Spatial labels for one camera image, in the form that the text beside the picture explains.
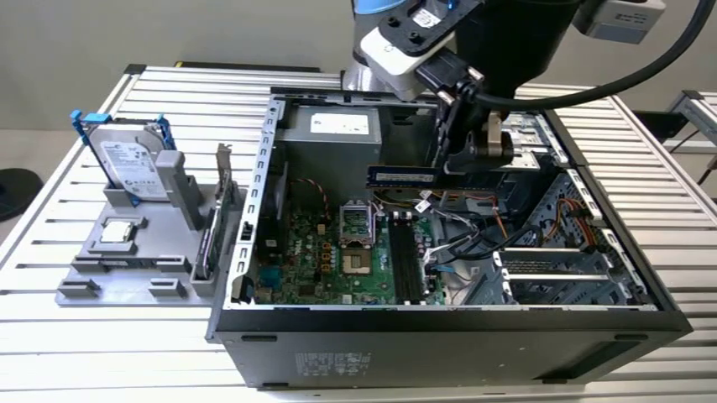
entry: wire bundle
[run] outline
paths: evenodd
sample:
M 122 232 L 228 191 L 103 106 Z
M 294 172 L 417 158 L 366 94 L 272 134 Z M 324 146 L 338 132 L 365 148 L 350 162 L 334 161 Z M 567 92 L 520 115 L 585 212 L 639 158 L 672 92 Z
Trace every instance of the wire bundle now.
M 559 202 L 556 203 L 556 219 L 553 221 L 553 226 L 551 227 L 551 231 L 548 231 L 547 239 L 551 239 L 555 234 L 559 232 L 559 228 L 561 227 L 561 220 L 563 220 L 563 214 L 561 209 L 564 206 L 568 205 L 568 211 L 575 212 L 579 209 L 585 208 L 583 203 L 577 201 L 576 199 L 559 199 Z M 585 222 L 585 218 L 576 217 L 575 220 L 577 221 L 579 227 L 583 231 L 583 237 L 585 238 L 585 242 L 588 242 L 589 245 L 597 245 L 596 235 L 591 231 L 589 225 Z
M 504 238 L 508 238 L 508 231 L 505 231 L 504 220 L 501 219 L 501 214 L 500 214 L 500 211 L 499 211 L 499 198 L 496 196 L 480 197 L 480 196 L 468 196 L 468 195 L 465 195 L 464 197 L 467 199 L 491 200 L 493 202 L 493 215 L 496 216 L 496 221 L 497 221 L 499 226 L 501 228 L 501 232 L 504 233 Z
M 300 179 L 294 179 L 294 182 L 309 183 L 310 185 L 313 185 L 318 189 L 318 192 L 322 194 L 322 198 L 324 198 L 324 217 L 329 220 L 329 217 L 330 217 L 330 215 L 329 215 L 329 197 L 326 196 L 326 192 L 324 191 L 324 187 L 313 179 L 300 178 Z

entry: black cable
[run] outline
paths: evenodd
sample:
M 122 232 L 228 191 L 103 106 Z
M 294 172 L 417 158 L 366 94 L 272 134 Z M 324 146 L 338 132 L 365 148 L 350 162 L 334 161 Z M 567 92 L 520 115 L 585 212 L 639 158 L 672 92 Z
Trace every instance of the black cable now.
M 647 67 L 620 80 L 563 97 L 551 97 L 536 100 L 517 100 L 495 97 L 488 94 L 477 94 L 473 101 L 484 107 L 501 111 L 559 109 L 561 107 L 572 107 L 581 103 L 593 102 L 599 99 L 616 95 L 619 92 L 629 90 L 632 87 L 655 77 L 690 49 L 695 40 L 698 39 L 698 36 L 700 35 L 702 30 L 706 28 L 706 23 L 710 18 L 710 14 L 714 11 L 716 1 L 717 0 L 700 0 L 686 31 L 683 32 L 683 35 L 680 35 L 671 49 Z
M 695 130 L 692 133 L 690 133 L 690 134 L 687 135 L 687 137 L 683 139 L 683 141 L 680 141 L 679 144 L 678 144 L 675 147 L 672 147 L 672 149 L 671 149 L 671 154 L 675 152 L 676 149 L 679 149 L 679 148 L 683 146 L 683 144 L 687 142 L 687 140 L 690 140 L 691 138 L 695 137 L 695 135 L 696 135 L 699 132 L 700 132 L 700 130 Z
M 700 179 L 698 180 L 698 184 L 699 185 L 703 185 L 703 183 L 706 183 L 707 181 L 707 178 L 710 177 L 710 174 L 714 173 L 714 170 L 711 170 L 710 168 L 707 169 L 706 173 L 703 174 L 703 176 L 700 177 Z
M 505 248 L 508 246 L 512 246 L 524 235 L 529 232 L 535 232 L 536 236 L 539 237 L 539 245 L 543 245 L 543 231 L 537 225 L 529 225 L 523 227 L 508 239 L 504 240 L 504 242 L 499 243 L 496 246 L 488 248 L 484 252 L 480 252 L 477 254 L 460 254 L 447 260 L 441 263 L 433 263 L 432 266 L 443 265 L 443 264 L 451 264 L 456 262 L 457 260 L 484 260 L 491 258 L 493 252 L 496 252 L 499 249 Z

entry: robotic arm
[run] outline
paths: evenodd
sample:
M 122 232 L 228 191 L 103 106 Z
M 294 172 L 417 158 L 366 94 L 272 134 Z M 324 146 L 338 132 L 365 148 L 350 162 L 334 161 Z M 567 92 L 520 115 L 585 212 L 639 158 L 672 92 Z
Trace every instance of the robotic arm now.
M 714 4 L 700 0 L 675 46 L 643 70 L 564 97 L 513 99 L 545 72 L 569 25 L 593 38 L 639 44 L 666 10 L 662 0 L 356 0 L 354 59 L 400 99 L 427 89 L 439 96 L 432 166 L 473 173 L 512 161 L 511 135 L 501 131 L 512 110 L 569 107 L 651 79 L 690 48 Z M 453 39 L 457 53 L 445 47 Z

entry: case label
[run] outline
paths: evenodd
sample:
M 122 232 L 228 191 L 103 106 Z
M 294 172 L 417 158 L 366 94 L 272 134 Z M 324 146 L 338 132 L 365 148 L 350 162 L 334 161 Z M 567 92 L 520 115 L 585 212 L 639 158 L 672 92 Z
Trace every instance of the case label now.
M 302 376 L 365 376 L 372 353 L 297 353 L 297 371 Z

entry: power supply label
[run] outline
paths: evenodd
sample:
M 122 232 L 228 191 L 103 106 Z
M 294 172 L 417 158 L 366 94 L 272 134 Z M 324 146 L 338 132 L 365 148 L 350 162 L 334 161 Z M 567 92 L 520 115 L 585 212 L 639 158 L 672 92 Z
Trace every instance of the power supply label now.
M 126 191 L 142 199 L 166 198 L 150 151 L 138 143 L 103 141 L 102 149 Z
M 369 116 L 345 113 L 314 113 L 312 132 L 330 134 L 369 134 Z

